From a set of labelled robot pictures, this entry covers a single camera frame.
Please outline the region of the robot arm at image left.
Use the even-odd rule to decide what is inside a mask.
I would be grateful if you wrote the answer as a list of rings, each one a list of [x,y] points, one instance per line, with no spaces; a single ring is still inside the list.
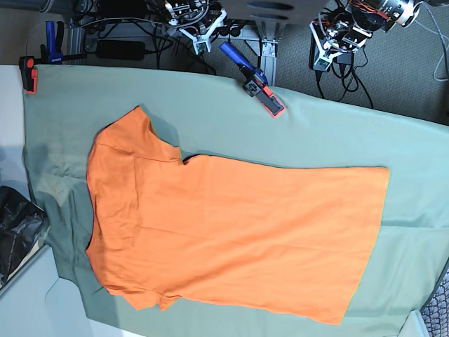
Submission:
[[[168,24],[192,41],[195,54],[210,52],[213,33],[224,26],[218,1],[164,1]]]

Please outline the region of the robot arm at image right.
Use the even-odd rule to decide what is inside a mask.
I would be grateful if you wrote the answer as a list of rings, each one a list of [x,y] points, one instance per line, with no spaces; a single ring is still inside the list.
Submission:
[[[309,24],[309,68],[328,72],[333,63],[350,65],[374,32],[407,27],[419,11],[419,1],[338,1],[336,9],[321,11]]]

